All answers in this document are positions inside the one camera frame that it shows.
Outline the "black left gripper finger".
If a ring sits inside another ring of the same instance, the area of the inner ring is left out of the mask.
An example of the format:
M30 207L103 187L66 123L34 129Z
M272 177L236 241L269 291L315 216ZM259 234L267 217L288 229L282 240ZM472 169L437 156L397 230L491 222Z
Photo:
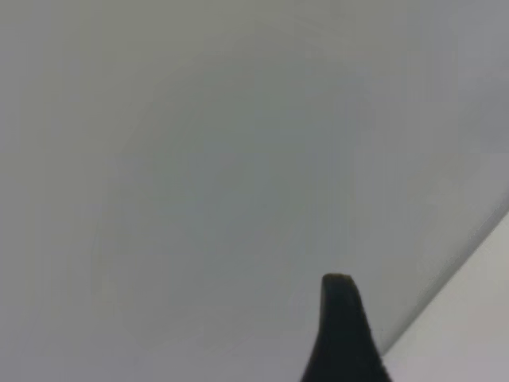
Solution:
M353 278L329 273L321 279L317 337L303 382L390 382L376 348Z

